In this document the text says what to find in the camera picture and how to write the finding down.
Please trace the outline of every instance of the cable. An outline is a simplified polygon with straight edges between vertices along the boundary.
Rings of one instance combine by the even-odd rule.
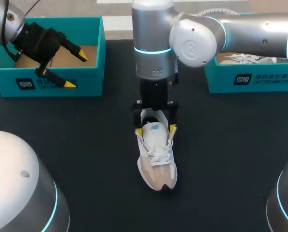
[[[16,55],[11,53],[7,46],[6,46],[6,41],[5,41],[5,26],[6,26],[6,19],[7,19],[7,12],[8,12],[8,6],[9,6],[9,0],[4,0],[4,15],[3,15],[3,22],[2,22],[2,44],[7,52],[7,54],[13,59],[13,61],[16,61]]]
[[[26,12],[26,16],[28,15],[28,13],[30,13],[30,11],[34,8],[34,6],[36,6],[39,2],[40,2],[40,0],[37,0],[36,3],[34,3],[34,5],[32,5],[32,7]]]

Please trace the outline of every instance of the sneaker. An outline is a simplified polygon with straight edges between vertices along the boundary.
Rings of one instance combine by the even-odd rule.
[[[155,191],[173,189],[177,182],[177,167],[173,156],[173,137],[162,111],[143,110],[142,135],[136,132],[140,156],[139,172],[146,184]]]
[[[276,58],[276,57],[259,57],[250,54],[233,54],[227,56],[230,58],[220,62],[219,64],[269,64],[269,63],[288,63],[287,58]]]

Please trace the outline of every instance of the black tabletop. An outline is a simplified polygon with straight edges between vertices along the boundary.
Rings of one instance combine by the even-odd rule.
[[[179,65],[169,195],[142,181],[131,104],[132,41],[108,41],[99,98],[3,99],[0,130],[27,141],[64,193],[70,232],[268,232],[266,199],[288,160],[288,92],[209,94],[203,69]]]

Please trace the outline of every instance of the cardboard box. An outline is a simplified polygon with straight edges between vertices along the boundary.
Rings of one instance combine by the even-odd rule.
[[[80,47],[86,54],[88,61],[82,62],[66,48],[60,47],[52,59],[51,67],[94,67],[97,58],[97,46],[80,45]]]
[[[219,64],[225,59],[204,67],[210,93],[288,91],[288,63]]]
[[[81,45],[88,56],[82,62],[61,48],[49,63],[49,69],[67,79],[77,88],[58,88],[34,72],[37,63],[23,56],[17,64],[0,45],[0,93],[3,97],[90,97],[101,96],[106,57],[106,41],[101,17],[26,18],[26,23],[36,22],[48,29],[54,28]],[[12,44],[8,49],[16,53]]]
[[[51,67],[52,60],[48,63],[47,68]],[[22,55],[16,62],[15,68],[36,68],[38,63],[26,55]]]
[[[97,46],[79,45],[88,58],[88,61],[82,62],[73,56],[69,50],[60,47],[53,59],[48,63],[47,67],[95,67],[97,58]],[[16,62],[15,68],[36,68],[37,62],[31,58],[22,55]]]

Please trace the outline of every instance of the floor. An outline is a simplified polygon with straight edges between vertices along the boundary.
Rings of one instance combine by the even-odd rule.
[[[176,9],[187,14],[196,14],[209,8],[229,8],[247,13],[252,9],[247,0],[174,0]],[[22,11],[36,0],[10,0]],[[132,0],[40,0],[29,13],[40,16],[103,16],[106,39],[132,39]]]

